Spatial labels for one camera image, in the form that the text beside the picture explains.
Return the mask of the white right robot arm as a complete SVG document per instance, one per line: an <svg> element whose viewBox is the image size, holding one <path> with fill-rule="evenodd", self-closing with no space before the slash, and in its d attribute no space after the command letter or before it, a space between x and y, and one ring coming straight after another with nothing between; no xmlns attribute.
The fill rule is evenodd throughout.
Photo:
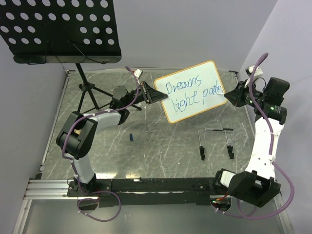
<svg viewBox="0 0 312 234"><path fill-rule="evenodd" d="M230 196L263 207L280 192L281 185L275 179L273 162L287 117L287 109L281 104L290 84L271 77L260 92L255 84L250 91L246 83L240 81L224 96L235 107L254 107L255 138L250 161L245 171L238 174L226 169L217 171L213 189L218 194L227 192Z"/></svg>

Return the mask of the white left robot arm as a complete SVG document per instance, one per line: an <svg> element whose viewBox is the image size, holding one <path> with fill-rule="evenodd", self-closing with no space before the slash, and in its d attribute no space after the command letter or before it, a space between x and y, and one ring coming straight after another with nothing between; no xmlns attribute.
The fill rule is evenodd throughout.
<svg viewBox="0 0 312 234"><path fill-rule="evenodd" d="M136 82L136 89L128 91L125 86L113 90L109 108L95 114L72 112L57 136L56 143L62 150L62 157L70 161L74 170L74 182L86 196L96 191L96 174L91 167L88 153L95 134L99 130L123 124L132 104L152 104L168 98L168 95L152 88L148 83Z"/></svg>

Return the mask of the yellow framed small whiteboard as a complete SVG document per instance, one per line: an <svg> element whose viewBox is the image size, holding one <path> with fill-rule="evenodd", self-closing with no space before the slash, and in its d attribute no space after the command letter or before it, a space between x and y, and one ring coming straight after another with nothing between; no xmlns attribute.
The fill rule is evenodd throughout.
<svg viewBox="0 0 312 234"><path fill-rule="evenodd" d="M212 60L157 78L154 86L168 95L161 104L171 124L228 102L224 95L216 94L226 91Z"/></svg>

